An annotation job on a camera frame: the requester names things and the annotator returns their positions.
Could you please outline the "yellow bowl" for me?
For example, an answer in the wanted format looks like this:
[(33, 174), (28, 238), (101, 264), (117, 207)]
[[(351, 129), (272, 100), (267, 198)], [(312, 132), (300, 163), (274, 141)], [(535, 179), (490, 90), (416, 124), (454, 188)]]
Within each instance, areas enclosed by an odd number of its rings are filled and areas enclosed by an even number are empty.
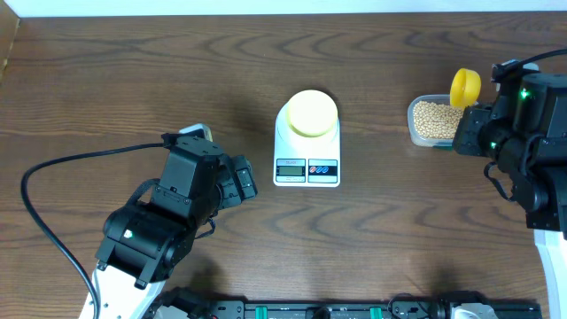
[(287, 103), (288, 127), (303, 137), (319, 137), (330, 132), (338, 121), (338, 108), (326, 93), (303, 90)]

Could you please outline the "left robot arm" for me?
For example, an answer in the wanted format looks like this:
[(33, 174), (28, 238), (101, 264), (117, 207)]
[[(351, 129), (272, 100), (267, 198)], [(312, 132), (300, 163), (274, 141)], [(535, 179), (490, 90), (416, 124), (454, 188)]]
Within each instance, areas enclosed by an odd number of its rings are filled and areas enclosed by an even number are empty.
[(162, 176), (141, 184), (105, 222), (92, 274), (97, 295), (85, 300), (83, 318), (143, 317), (202, 236), (199, 228), (258, 193), (246, 157), (200, 136), (162, 138), (169, 150)]

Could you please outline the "soybeans in container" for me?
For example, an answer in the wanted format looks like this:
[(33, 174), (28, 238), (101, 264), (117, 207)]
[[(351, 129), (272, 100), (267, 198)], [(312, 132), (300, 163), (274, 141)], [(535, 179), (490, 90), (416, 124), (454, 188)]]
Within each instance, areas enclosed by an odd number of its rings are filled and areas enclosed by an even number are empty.
[(415, 105), (413, 115), (419, 136), (430, 139), (453, 139), (462, 118), (462, 109), (420, 101)]

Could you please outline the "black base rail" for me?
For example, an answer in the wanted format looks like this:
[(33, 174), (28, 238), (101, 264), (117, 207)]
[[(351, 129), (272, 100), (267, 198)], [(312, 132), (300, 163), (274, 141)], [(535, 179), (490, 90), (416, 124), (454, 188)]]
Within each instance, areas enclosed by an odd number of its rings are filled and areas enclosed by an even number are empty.
[(479, 292), (447, 292), (437, 297), (400, 293), (365, 302), (275, 302), (212, 300), (188, 289), (158, 297), (146, 311), (154, 319), (541, 319), (540, 305), (529, 300), (490, 300)]

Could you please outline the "yellow measuring scoop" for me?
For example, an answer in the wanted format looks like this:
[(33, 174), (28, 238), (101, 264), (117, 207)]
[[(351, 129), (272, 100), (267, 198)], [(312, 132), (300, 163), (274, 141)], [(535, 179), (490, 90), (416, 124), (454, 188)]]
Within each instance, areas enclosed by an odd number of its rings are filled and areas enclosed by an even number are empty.
[(477, 102), (481, 90), (481, 79), (476, 71), (461, 68), (451, 84), (449, 102), (453, 107), (465, 108)]

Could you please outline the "clear plastic container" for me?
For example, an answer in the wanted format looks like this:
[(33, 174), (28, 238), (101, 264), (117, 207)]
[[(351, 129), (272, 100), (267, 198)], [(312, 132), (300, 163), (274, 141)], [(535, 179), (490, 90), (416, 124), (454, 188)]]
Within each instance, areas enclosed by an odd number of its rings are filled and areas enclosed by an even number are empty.
[(423, 95), (408, 107), (411, 141), (422, 147), (451, 149), (463, 109), (451, 106), (445, 94)]

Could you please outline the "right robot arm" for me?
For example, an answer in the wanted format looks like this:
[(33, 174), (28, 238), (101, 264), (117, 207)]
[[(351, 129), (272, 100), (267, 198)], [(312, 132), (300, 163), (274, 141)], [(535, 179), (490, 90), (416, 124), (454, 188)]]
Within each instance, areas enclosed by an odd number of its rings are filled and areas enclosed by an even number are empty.
[(464, 109), (453, 140), (461, 155), (487, 157), (511, 191), (490, 181), (525, 211), (548, 289), (549, 314), (566, 316), (566, 77), (529, 72), (504, 82), (489, 105)]

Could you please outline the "white digital kitchen scale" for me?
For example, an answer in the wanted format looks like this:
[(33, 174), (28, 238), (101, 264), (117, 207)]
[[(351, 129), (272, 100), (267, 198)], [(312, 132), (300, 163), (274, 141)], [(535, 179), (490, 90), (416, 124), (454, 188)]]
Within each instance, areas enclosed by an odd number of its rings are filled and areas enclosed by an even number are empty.
[(340, 121), (322, 136), (300, 136), (289, 126), (289, 104), (276, 117), (273, 183), (281, 187), (338, 187)]

